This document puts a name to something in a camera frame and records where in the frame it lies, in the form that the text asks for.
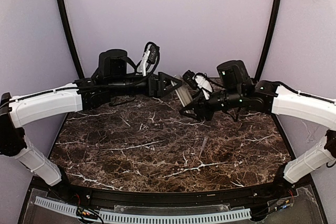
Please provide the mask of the white remote control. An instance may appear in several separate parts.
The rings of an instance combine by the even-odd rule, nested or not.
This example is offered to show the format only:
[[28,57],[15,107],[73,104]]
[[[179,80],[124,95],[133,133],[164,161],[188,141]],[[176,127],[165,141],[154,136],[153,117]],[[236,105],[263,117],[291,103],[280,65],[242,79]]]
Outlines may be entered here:
[[174,76],[174,78],[178,79],[178,80],[181,80],[182,82],[182,86],[177,88],[175,90],[181,104],[183,107],[186,107],[188,104],[190,104],[193,99],[192,99],[192,96],[187,88],[187,85],[185,84],[183,78],[181,75],[177,74]]

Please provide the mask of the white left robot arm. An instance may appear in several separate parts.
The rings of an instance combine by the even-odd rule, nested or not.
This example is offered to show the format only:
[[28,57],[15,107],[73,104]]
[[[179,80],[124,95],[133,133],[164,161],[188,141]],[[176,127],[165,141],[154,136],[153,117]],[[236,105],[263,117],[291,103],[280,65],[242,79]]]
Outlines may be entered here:
[[1,154],[21,162],[49,186],[66,182],[59,166],[40,152],[25,135],[24,125],[54,115],[91,110],[103,104],[115,106],[113,99],[128,95],[162,98],[182,86],[182,81],[164,72],[155,73],[160,49],[150,42],[142,60],[135,64],[123,49],[110,49],[99,55],[90,78],[65,86],[24,96],[1,97]]

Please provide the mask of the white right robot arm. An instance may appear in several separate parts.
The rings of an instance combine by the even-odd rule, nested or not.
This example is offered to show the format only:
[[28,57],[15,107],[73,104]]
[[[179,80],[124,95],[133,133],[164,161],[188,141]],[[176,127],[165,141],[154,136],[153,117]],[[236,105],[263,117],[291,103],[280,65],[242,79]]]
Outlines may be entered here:
[[287,115],[327,127],[321,140],[298,158],[281,165],[275,183],[292,185],[322,165],[335,160],[335,100],[296,91],[282,82],[254,81],[241,60],[217,66],[222,84],[215,85],[203,73],[187,71],[187,86],[176,90],[183,108],[180,114],[197,121],[210,121],[216,111],[230,109]]

